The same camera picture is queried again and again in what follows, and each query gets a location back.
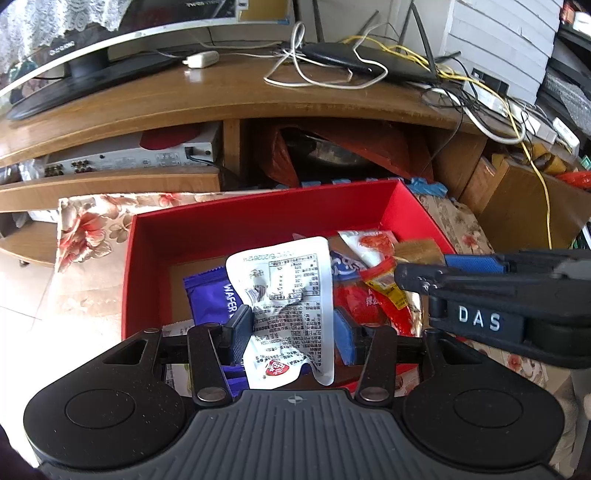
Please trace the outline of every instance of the wooden tv stand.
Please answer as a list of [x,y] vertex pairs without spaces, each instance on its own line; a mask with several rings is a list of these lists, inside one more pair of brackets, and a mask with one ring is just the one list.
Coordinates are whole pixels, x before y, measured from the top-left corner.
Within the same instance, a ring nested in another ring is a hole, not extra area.
[[[364,90],[321,87],[280,88],[264,83],[272,60],[222,56],[204,70],[176,67],[126,83],[31,119],[0,120],[0,166],[41,157],[102,138],[171,125],[223,121],[223,163],[244,174],[250,119],[273,117],[339,117],[380,119],[423,125],[430,151],[445,141],[459,115],[421,102],[417,90],[380,83]],[[335,72],[312,68],[315,78]],[[277,73],[296,79],[293,68]],[[478,163],[486,137],[465,120],[459,133],[434,162],[435,178],[459,198]],[[55,209],[58,199],[92,193],[209,192],[219,189],[213,167],[176,167],[92,172],[15,183],[0,187],[0,212]],[[56,226],[33,222],[0,239],[0,250],[28,262],[52,266]]]

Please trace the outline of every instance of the monitor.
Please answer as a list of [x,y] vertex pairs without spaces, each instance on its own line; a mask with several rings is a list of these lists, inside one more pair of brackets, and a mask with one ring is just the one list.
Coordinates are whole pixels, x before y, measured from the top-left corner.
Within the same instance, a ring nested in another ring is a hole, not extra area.
[[[35,4],[39,2],[31,0],[14,0],[0,13],[0,98],[9,95],[14,104],[7,115],[10,119],[28,118],[178,63],[158,53],[110,62],[108,48],[115,44],[197,27],[289,23],[288,0],[46,1],[43,4],[61,8],[66,14],[49,13],[52,18],[47,22],[47,11],[38,11]],[[85,3],[82,9],[88,11],[80,15],[80,6]],[[69,17],[68,9],[74,9]],[[56,27],[56,22],[64,25]],[[60,28],[66,30],[60,34]],[[22,87],[26,82],[43,78],[45,72],[61,65],[63,80],[24,98]]]

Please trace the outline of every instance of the bubble wrap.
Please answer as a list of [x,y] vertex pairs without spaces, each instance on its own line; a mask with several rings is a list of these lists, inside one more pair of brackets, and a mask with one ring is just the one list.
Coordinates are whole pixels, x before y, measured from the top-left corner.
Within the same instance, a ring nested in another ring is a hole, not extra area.
[[15,0],[0,14],[0,73],[69,30],[119,28],[132,0]]
[[560,79],[551,70],[546,72],[544,87],[560,98],[569,111],[573,122],[585,135],[591,135],[591,101],[585,97],[583,91],[571,83]]

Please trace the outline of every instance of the red box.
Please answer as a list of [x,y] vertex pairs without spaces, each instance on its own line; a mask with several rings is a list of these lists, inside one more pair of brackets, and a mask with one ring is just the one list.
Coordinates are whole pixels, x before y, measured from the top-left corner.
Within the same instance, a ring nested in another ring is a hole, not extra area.
[[392,230],[454,249],[399,180],[328,185],[215,200],[134,217],[123,291],[122,337],[190,318],[183,277],[241,250],[331,237],[339,230]]

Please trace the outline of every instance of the lace curtain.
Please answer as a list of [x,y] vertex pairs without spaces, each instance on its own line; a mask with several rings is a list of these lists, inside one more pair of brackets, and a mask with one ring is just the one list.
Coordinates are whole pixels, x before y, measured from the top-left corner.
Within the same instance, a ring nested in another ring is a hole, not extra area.
[[68,30],[119,28],[132,0],[15,0],[0,14],[0,73]]

